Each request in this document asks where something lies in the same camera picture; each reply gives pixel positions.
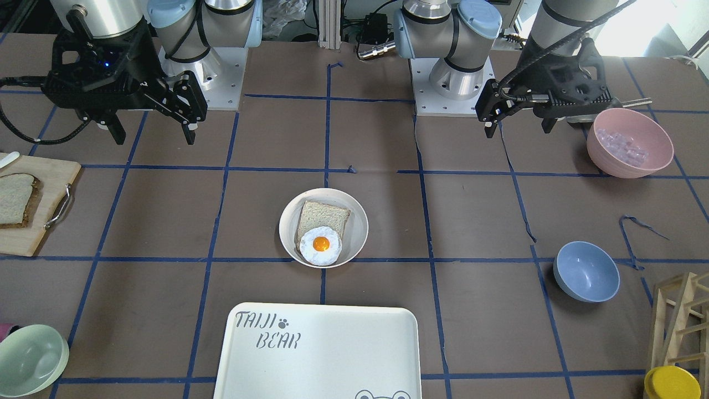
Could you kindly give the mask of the fried egg toy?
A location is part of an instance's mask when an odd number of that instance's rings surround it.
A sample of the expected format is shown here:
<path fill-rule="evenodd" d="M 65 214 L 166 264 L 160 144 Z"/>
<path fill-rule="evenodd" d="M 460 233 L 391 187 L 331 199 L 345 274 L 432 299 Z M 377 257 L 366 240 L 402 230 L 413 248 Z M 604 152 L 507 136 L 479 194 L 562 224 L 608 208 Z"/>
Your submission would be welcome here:
<path fill-rule="evenodd" d="M 299 252 L 314 266 L 330 266 L 338 260 L 342 244 L 339 233 L 327 226 L 316 227 L 303 234 Z"/>

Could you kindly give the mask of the metal scoop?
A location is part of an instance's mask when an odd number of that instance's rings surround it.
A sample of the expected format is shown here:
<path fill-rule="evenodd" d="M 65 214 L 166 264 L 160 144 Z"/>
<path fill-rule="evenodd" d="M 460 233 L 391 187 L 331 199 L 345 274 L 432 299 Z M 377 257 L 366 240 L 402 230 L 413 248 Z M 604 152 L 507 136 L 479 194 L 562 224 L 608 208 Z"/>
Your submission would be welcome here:
<path fill-rule="evenodd" d="M 631 99 L 628 101 L 621 101 L 618 98 L 613 98 L 613 100 L 610 103 L 610 106 L 607 109 L 638 107 L 638 106 L 649 105 L 651 103 L 653 103 L 652 98 Z M 566 118 L 566 122 L 568 124 L 590 124 L 590 123 L 593 123 L 593 121 L 595 121 L 595 118 L 598 116 L 598 114 L 599 114 L 599 112 L 597 112 L 595 114 L 569 116 Z"/>

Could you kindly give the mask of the wooden cutting board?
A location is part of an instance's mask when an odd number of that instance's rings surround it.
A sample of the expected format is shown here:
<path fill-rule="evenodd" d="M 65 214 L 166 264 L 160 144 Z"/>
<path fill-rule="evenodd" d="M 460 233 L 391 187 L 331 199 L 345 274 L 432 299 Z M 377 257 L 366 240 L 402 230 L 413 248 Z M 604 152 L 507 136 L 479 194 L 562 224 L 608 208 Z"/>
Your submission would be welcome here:
<path fill-rule="evenodd" d="M 27 227 L 2 229 L 2 255 L 33 256 L 45 237 L 45 224 L 55 217 L 56 209 L 66 197 L 81 170 L 81 164 L 46 157 L 19 156 L 2 168 L 2 175 L 28 173 L 39 180 L 38 204 L 29 217 Z"/>

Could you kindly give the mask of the blue bowl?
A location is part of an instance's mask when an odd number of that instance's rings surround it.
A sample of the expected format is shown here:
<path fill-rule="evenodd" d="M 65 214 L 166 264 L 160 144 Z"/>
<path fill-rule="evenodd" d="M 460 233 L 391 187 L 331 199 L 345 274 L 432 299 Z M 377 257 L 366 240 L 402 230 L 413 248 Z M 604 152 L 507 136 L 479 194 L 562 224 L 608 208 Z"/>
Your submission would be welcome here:
<path fill-rule="evenodd" d="M 553 263 L 557 285 L 572 298 L 602 303 L 620 288 L 620 273 L 605 250 L 589 242 L 569 242 L 560 247 Z"/>

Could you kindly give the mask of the pink bowl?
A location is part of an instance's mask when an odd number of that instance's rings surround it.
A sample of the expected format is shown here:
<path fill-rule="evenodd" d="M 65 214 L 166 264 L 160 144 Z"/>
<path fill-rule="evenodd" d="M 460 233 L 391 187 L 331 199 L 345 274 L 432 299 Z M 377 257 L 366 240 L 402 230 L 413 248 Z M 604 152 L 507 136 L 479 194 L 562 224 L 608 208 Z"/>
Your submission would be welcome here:
<path fill-rule="evenodd" d="M 666 168 L 674 144 L 650 117 L 625 108 L 600 112 L 588 132 L 587 152 L 596 167 L 618 178 L 641 178 Z"/>

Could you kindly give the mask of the white bear tray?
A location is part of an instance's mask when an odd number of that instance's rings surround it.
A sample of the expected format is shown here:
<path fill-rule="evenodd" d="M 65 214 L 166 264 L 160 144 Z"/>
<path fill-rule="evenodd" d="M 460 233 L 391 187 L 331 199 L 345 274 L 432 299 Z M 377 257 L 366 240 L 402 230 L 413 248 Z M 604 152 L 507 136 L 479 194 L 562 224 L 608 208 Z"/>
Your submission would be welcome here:
<path fill-rule="evenodd" d="M 240 303 L 215 398 L 421 398 L 418 323 L 391 306 Z"/>

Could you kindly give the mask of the wooden cup rack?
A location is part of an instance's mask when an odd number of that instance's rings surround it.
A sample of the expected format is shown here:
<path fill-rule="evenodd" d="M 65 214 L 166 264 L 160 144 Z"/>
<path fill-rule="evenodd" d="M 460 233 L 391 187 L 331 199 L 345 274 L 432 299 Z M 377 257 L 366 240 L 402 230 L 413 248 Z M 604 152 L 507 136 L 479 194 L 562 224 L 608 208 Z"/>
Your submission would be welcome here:
<path fill-rule="evenodd" d="M 698 362 L 698 381 L 707 388 L 707 273 L 684 273 L 653 287 L 648 369 Z M 698 333 L 700 348 L 680 353 L 683 340 Z"/>

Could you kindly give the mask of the brown bread slice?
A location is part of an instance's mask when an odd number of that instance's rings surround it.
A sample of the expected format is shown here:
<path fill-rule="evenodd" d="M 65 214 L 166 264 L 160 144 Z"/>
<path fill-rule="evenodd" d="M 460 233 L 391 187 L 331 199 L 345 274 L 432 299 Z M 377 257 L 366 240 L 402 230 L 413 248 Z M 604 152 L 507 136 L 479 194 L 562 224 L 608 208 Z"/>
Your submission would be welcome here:
<path fill-rule="evenodd" d="M 28 173 L 1 177 L 1 228 L 21 229 L 29 225 L 39 201 L 41 181 Z"/>

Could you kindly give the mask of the clear ice cubes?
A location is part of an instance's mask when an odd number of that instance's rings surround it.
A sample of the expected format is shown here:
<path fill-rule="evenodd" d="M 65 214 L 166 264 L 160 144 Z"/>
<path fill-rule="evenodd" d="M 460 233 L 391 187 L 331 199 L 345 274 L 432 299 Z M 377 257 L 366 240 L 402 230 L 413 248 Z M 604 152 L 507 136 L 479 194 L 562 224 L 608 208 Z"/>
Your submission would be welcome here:
<path fill-rule="evenodd" d="M 596 137 L 606 151 L 628 165 L 640 167 L 648 159 L 648 152 L 637 146 L 633 138 L 617 131 L 599 129 L 596 131 Z"/>

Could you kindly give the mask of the green bowl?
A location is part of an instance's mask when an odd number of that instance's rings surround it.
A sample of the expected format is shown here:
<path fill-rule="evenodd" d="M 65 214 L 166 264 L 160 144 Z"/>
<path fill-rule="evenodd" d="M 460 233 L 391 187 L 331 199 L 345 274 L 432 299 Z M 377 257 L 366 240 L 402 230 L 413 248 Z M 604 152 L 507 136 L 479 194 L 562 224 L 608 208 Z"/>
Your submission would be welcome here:
<path fill-rule="evenodd" d="M 55 328 L 32 324 L 1 343 L 2 397 L 30 396 L 48 388 L 63 373 L 69 346 Z"/>

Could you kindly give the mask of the pink cup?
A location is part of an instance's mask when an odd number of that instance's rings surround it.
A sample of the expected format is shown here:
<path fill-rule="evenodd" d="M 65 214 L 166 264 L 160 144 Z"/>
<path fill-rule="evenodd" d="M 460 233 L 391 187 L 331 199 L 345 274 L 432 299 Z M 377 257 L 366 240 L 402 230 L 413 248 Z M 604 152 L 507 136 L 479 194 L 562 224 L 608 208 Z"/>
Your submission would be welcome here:
<path fill-rule="evenodd" d="M 0 342 L 5 340 L 10 334 L 14 333 L 18 329 L 20 329 L 21 326 L 18 324 L 11 324 L 11 323 L 1 323 L 0 324 Z"/>

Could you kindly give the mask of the white round plate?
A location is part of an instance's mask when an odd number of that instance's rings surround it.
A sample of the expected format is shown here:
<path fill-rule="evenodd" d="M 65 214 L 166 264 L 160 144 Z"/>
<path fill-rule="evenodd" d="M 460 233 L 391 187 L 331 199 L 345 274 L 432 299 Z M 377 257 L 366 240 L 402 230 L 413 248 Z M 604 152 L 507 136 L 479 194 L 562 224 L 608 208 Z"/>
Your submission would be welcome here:
<path fill-rule="evenodd" d="M 350 262 L 364 248 L 369 219 L 354 197 L 340 190 L 317 188 L 286 205 L 278 233 L 295 261 L 312 268 L 334 268 Z"/>

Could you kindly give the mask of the bread slice on plate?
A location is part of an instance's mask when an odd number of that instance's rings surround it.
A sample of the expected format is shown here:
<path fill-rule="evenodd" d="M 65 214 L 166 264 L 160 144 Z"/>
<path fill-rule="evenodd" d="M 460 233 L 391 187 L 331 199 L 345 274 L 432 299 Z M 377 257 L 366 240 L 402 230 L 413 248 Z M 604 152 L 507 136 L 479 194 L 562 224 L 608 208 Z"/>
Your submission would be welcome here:
<path fill-rule="evenodd" d="M 296 249 L 300 252 L 300 242 L 312 229 L 328 227 L 337 233 L 340 243 L 343 241 L 345 227 L 350 217 L 349 208 L 334 206 L 322 202 L 307 200 L 304 202 L 296 224 Z"/>

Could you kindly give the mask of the yellow cup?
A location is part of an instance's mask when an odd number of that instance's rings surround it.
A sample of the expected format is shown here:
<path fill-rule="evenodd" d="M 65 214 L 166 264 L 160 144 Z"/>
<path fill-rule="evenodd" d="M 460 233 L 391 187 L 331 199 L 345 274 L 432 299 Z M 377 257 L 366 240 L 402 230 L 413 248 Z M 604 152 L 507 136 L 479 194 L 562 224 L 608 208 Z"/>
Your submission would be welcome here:
<path fill-rule="evenodd" d="M 701 398 L 698 379 L 674 365 L 651 369 L 644 379 L 644 398 Z"/>

